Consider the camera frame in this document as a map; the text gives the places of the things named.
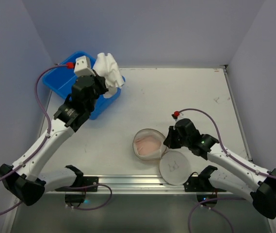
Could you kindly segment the white bra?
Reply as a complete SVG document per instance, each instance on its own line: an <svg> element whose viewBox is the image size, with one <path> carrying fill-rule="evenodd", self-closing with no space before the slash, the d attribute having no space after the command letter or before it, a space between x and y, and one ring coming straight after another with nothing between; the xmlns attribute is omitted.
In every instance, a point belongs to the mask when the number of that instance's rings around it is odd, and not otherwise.
<svg viewBox="0 0 276 233"><path fill-rule="evenodd" d="M105 99L114 96L118 89L121 89L125 84L118 64L111 53L99 53L93 66L93 70L97 75L105 78L105 85L108 88L108 92L103 95Z"/></svg>

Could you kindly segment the round beige mesh laundry bag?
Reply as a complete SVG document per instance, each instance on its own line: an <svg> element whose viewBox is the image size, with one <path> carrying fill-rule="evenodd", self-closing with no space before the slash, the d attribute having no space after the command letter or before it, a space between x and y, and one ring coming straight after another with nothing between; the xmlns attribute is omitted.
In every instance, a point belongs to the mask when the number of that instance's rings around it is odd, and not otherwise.
<svg viewBox="0 0 276 233"><path fill-rule="evenodd" d="M157 138L161 142L161 148L148 156L141 156L138 155L134 141L146 136ZM182 185L191 174L189 161L181 152L167 148L163 144L164 140L165 136L158 130L142 129L136 133L133 139L132 147L134 154L144 161L159 162L159 173L166 183L170 185Z"/></svg>

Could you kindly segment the pink bra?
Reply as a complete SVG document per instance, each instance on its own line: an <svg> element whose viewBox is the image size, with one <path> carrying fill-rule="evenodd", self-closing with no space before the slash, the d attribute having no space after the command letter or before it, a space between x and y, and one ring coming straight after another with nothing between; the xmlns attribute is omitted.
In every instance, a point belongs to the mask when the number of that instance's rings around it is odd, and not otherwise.
<svg viewBox="0 0 276 233"><path fill-rule="evenodd" d="M161 148L161 142L152 136L146 136L134 141L138 155L148 156Z"/></svg>

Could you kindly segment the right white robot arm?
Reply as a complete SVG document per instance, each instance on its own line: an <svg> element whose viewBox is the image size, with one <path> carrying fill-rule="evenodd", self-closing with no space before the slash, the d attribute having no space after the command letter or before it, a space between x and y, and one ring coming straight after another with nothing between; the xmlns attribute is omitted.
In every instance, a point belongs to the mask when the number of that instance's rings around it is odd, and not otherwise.
<svg viewBox="0 0 276 233"><path fill-rule="evenodd" d="M208 174L212 187L248 200L264 217L275 219L276 168L268 170L239 157L219 139L201 134L188 118L169 126L164 144L170 149L185 147L192 154L217 164Z"/></svg>

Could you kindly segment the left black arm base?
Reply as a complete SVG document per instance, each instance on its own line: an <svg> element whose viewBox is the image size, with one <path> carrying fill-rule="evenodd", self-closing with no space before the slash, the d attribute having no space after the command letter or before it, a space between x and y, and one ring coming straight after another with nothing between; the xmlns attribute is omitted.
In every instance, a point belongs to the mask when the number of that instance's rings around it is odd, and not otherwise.
<svg viewBox="0 0 276 233"><path fill-rule="evenodd" d="M84 176L83 172L80 171L73 165L66 165L66 169L73 171L76 175L76 178L71 187L83 187L98 184L99 177L98 176ZM68 186L57 188L56 191L65 191L65 192L79 192L79 194L65 194L65 203L69 206L79 207L86 200L86 191L87 189L78 189L73 190L68 188Z"/></svg>

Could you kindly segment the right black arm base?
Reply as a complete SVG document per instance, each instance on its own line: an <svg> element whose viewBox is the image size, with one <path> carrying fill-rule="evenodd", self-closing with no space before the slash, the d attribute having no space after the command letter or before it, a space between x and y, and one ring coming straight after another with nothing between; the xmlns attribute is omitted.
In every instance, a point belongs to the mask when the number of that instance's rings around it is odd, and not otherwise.
<svg viewBox="0 0 276 233"><path fill-rule="evenodd" d="M211 175L217 171L215 166L207 166L200 173L192 172L183 184L185 192L195 192L198 202L218 197L218 192L226 192L215 188L209 181Z"/></svg>

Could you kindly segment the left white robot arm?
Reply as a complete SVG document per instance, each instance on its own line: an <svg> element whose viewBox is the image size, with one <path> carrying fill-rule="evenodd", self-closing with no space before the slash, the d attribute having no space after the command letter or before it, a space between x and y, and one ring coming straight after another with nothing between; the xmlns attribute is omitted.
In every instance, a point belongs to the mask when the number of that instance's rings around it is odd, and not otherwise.
<svg viewBox="0 0 276 233"><path fill-rule="evenodd" d="M12 165L0 166L4 187L31 206L46 192L82 186L83 172L73 165L46 174L41 171L57 149L89 119L97 99L107 91L105 78L94 71L79 76L44 134Z"/></svg>

